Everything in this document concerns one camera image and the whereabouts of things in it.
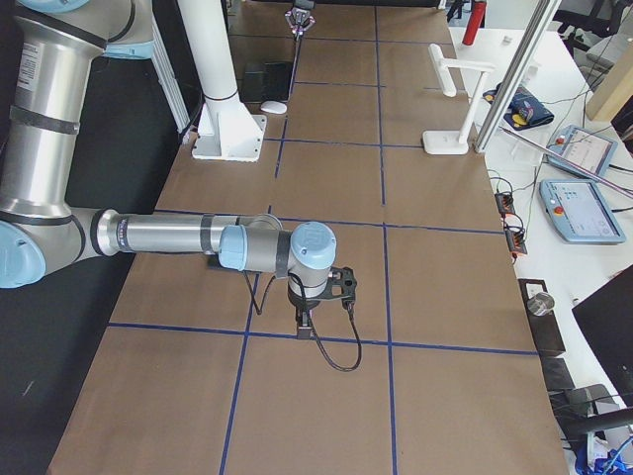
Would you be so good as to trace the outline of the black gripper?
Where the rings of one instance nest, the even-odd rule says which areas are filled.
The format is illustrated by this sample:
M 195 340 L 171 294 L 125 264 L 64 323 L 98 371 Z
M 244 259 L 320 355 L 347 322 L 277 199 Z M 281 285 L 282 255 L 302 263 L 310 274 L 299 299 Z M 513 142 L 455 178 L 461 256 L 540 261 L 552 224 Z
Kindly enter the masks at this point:
M 294 0 L 293 7 L 285 13 L 285 19 L 295 37 L 301 37 L 315 23 L 312 0 Z
M 303 298 L 301 292 L 296 293 L 291 286 L 288 286 L 288 299 L 295 308 L 295 319 L 297 321 L 297 339 L 310 339 L 313 336 L 314 328 L 308 312 L 319 305 L 316 299 Z

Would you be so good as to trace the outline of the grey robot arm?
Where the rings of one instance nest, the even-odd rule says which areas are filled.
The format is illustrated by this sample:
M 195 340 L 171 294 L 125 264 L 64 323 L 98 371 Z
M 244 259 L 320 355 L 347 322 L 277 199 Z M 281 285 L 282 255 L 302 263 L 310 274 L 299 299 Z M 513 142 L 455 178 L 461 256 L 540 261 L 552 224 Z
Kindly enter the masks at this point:
M 178 140 L 142 66 L 94 60 L 151 22 L 145 1 L 20 2 L 13 20 L 35 78 L 16 89 L 1 154 L 1 342 L 93 333 L 136 255 L 211 254 L 220 217 L 194 241 L 154 211 Z

